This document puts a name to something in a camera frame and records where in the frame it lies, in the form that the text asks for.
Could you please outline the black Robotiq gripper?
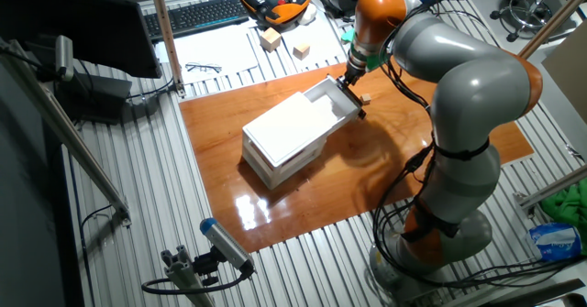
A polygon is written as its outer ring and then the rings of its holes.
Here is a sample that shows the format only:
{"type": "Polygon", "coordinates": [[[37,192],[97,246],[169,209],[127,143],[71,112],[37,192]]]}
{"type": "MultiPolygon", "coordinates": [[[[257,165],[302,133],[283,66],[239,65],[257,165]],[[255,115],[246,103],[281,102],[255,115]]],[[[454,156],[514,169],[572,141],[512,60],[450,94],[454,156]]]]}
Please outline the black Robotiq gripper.
{"type": "Polygon", "coordinates": [[[348,88],[354,86],[358,79],[363,76],[367,69],[367,61],[350,56],[347,61],[346,71],[344,75],[337,78],[339,88],[348,88]]]}

